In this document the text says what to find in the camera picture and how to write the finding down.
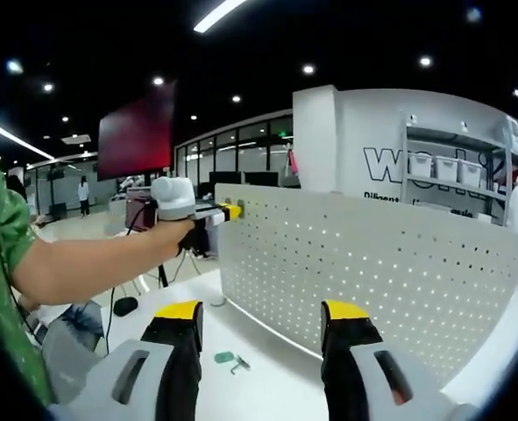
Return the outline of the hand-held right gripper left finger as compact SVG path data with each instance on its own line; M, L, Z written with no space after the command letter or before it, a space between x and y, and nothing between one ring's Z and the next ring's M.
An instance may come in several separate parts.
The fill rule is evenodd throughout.
M140 340L126 340L89 371L73 419L194 420L202 322L197 300L157 311Z

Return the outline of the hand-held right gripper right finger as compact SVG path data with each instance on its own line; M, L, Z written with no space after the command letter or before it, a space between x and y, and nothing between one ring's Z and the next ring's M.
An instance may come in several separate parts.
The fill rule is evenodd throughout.
M382 338L366 310L321 303L321 378L330 420L441 420L443 395L414 357Z

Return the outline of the person's left hand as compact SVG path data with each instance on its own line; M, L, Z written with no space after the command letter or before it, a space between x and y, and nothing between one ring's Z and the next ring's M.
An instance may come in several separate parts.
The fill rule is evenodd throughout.
M189 250L196 242L196 222L186 218L174 222L174 239L172 240L176 256L182 251Z

